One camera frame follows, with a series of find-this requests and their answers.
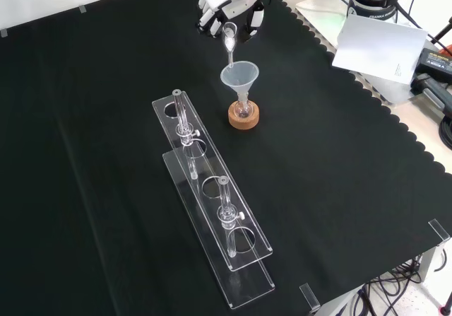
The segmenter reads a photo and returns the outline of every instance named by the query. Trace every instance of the table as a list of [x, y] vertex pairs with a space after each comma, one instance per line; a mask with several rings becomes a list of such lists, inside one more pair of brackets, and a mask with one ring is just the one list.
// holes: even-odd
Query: table
[[[298, 19], [307, 23], [315, 33], [315, 36], [320, 39], [321, 43], [327, 46], [328, 51], [335, 52], [335, 48], [337, 46], [337, 35], [340, 32], [337, 27], [337, 23], [333, 20], [332, 17], [329, 19], [326, 17], [327, 13], [340, 13], [343, 9], [343, 3], [338, 0], [329, 0], [331, 1], [331, 6], [328, 5], [328, 0], [285, 0], [287, 5], [291, 8], [292, 12], [297, 14]], [[401, 0], [404, 7], [409, 7], [410, 0]], [[303, 14], [301, 14], [297, 10], [297, 4], [303, 4]], [[428, 16], [425, 13], [426, 11], [417, 12], [420, 14], [423, 21], [426, 21], [426, 24], [429, 25], [429, 28], [436, 28], [437, 24], [432, 24], [429, 22]], [[441, 17], [446, 18], [448, 13], [447, 10], [444, 9]], [[405, 20], [406, 23], [408, 20], [405, 18], [399, 18], [399, 21]], [[408, 126], [409, 131], [412, 131], [417, 140], [420, 143], [425, 145], [426, 151], [430, 152], [435, 161], [439, 162], [445, 167], [445, 171], [448, 173], [452, 173], [452, 152], [442, 143], [441, 139], [438, 135], [438, 127], [439, 123], [444, 117], [444, 114], [440, 112], [431, 102], [425, 98], [423, 95], [418, 95], [416, 98], [407, 101], [401, 105], [394, 105], [388, 103], [385, 98], [382, 98], [381, 95], [375, 91], [373, 84], [371, 84], [367, 79], [363, 78], [360, 74], [352, 72], [357, 80], [360, 81], [363, 86], [372, 92], [372, 95], [376, 98], [380, 98], [383, 104], [386, 107], [391, 109], [391, 112], [397, 117], [400, 118], [400, 122], [406, 124]], [[421, 280], [425, 280], [428, 273], [432, 271], [431, 263], [434, 258], [439, 257], [441, 255], [442, 249], [444, 247], [444, 243], [441, 243], [440, 246], [434, 247], [430, 249], [428, 252], [425, 252], [423, 256], [423, 265], [420, 270]], [[349, 293], [346, 293], [339, 298], [327, 303], [324, 305], [323, 309], [320, 311], [320, 315], [332, 315], [334, 316], [342, 306], [344, 306], [351, 297], [355, 294], [358, 288], [351, 290]]]
[[[230, 314], [161, 159], [169, 145], [152, 101], [181, 84], [274, 249], [275, 292], [236, 315], [303, 315], [302, 284], [327, 306], [439, 243], [428, 221], [451, 227], [451, 178], [351, 75], [331, 70], [282, 4], [237, 49], [261, 68], [251, 94], [261, 121], [244, 134], [227, 123], [226, 56], [212, 58], [221, 44], [193, 29], [192, 8], [168, 1], [105, 0], [0, 41], [5, 310]], [[369, 157], [374, 144], [381, 153]], [[375, 189], [388, 178], [397, 187]]]

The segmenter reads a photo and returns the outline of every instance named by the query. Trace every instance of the plastic funnel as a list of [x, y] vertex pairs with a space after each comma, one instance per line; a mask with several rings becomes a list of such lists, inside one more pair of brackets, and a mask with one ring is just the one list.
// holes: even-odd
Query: plastic funnel
[[221, 71], [221, 81], [240, 95], [246, 95], [259, 75], [259, 68], [251, 62], [235, 62]]

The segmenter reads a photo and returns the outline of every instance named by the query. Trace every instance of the black device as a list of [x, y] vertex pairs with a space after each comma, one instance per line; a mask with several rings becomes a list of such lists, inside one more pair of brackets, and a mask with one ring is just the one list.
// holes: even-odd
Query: black device
[[424, 49], [417, 63], [417, 75], [411, 83], [414, 93], [424, 93], [445, 115], [439, 125], [439, 137], [452, 150], [452, 95], [438, 81], [452, 82], [452, 58]]
[[452, 57], [439, 54], [431, 49], [423, 49], [416, 72], [429, 74], [437, 81], [452, 83]]
[[411, 83], [415, 93], [424, 93], [447, 117], [452, 118], [452, 95], [429, 74], [419, 74]]

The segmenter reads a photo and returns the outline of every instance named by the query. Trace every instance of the robot finger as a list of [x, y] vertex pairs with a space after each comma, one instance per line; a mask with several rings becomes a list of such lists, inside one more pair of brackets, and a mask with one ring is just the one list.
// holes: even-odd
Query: robot finger
[[199, 0], [199, 2], [198, 2], [199, 9], [202, 10], [204, 8], [205, 4], [206, 4], [206, 0]]
[[209, 23], [209, 21], [213, 18], [213, 16], [215, 15], [215, 12], [213, 12], [212, 10], [208, 9], [203, 16], [201, 17], [201, 19], [199, 20], [198, 23], [198, 27], [204, 31], [206, 25]]
[[218, 18], [213, 21], [212, 26], [210, 27], [210, 34], [212, 35], [212, 37], [217, 36], [217, 34], [220, 32], [221, 25], [222, 23], [218, 20]]
[[203, 7], [203, 13], [207, 12], [207, 10], [209, 10], [209, 4], [205, 3], [204, 7]]

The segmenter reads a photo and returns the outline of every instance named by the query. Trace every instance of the funnel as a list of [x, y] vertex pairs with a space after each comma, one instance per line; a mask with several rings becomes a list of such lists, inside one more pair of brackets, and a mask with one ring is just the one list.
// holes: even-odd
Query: funnel
[[254, 113], [254, 106], [248, 101], [248, 91], [258, 75], [259, 68], [251, 62], [235, 62], [221, 71], [221, 81], [239, 96], [234, 104], [237, 118], [248, 118]]

